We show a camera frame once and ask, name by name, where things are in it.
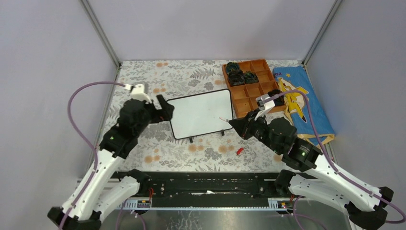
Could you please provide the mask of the red marker cap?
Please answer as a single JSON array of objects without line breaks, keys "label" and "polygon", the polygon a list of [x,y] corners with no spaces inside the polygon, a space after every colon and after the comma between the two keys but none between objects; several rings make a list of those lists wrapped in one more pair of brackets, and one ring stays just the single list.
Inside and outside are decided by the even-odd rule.
[{"label": "red marker cap", "polygon": [[240,149],[237,151],[237,155],[240,155],[243,150],[244,150],[244,148],[240,148]]}]

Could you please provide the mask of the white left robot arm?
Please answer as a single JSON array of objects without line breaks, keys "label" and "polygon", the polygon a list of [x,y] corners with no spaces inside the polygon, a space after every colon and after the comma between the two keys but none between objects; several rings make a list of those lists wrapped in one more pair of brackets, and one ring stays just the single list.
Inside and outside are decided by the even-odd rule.
[{"label": "white left robot arm", "polygon": [[157,95],[161,109],[146,98],[127,100],[119,117],[103,136],[99,150],[85,177],[72,196],[60,207],[50,208],[47,217],[60,230],[98,230],[106,217],[132,195],[142,197],[148,192],[148,176],[130,170],[121,182],[103,194],[107,182],[122,164],[138,138],[150,124],[170,121],[174,106]]}]

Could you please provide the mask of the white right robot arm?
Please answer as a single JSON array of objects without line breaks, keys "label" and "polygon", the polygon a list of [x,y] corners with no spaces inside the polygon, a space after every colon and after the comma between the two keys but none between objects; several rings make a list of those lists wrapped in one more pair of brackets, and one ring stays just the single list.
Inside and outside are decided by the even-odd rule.
[{"label": "white right robot arm", "polygon": [[385,207],[393,197],[388,187],[369,185],[330,164],[319,148],[297,137],[297,129],[285,118],[273,119],[269,124],[255,112],[228,121],[243,139],[256,138],[282,156],[292,169],[281,170],[274,182],[278,196],[305,196],[337,210],[344,210],[352,223],[365,230],[377,230],[385,222]]}]

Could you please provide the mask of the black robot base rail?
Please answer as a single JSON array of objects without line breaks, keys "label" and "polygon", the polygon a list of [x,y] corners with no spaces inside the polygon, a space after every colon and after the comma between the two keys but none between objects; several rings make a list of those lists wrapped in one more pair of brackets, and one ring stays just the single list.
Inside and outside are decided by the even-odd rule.
[{"label": "black robot base rail", "polygon": [[276,172],[145,172],[140,191],[147,209],[266,208],[270,199],[292,201],[276,185]]}]

